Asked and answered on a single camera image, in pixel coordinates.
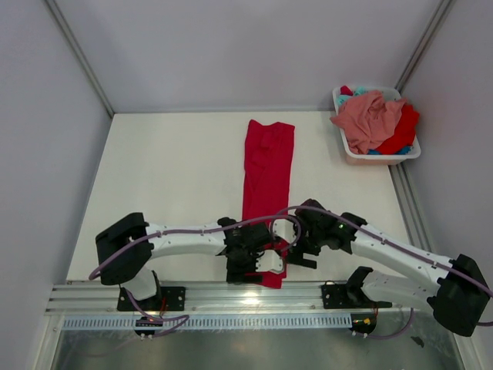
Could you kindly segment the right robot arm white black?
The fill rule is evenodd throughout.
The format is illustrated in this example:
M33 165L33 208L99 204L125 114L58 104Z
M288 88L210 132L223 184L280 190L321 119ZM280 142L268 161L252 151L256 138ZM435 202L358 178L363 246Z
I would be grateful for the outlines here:
M442 327L470 337L477 327L490 327L481 317L492 290L476 261L464 254L456 258L402 244L351 213L335 214L316 200L285 209L287 223L276 223L273 234L287 243L287 260L308 268L322 247L367 258L394 274L358 267L344 284L329 292L336 307L387 308L400 304L427 312Z

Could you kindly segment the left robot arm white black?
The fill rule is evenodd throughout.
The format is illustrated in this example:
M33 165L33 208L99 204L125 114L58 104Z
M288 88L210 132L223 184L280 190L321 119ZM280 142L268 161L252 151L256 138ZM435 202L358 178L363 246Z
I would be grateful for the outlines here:
M230 284L260 283L257 259L272 237L263 222L239 222L223 217L214 224L168 228L145 221L140 212L130 213L96 236L99 266L89 278L104 285L119 285L146 310L162 298L155 272L146 263L158 257L204 254L226 258Z

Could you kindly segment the crimson red t shirt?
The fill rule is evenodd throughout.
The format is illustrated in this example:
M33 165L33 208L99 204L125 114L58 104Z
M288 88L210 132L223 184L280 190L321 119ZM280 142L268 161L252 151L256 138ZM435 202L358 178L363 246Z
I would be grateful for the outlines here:
M249 121L244 144L244 220L274 215L289 205L295 127Z

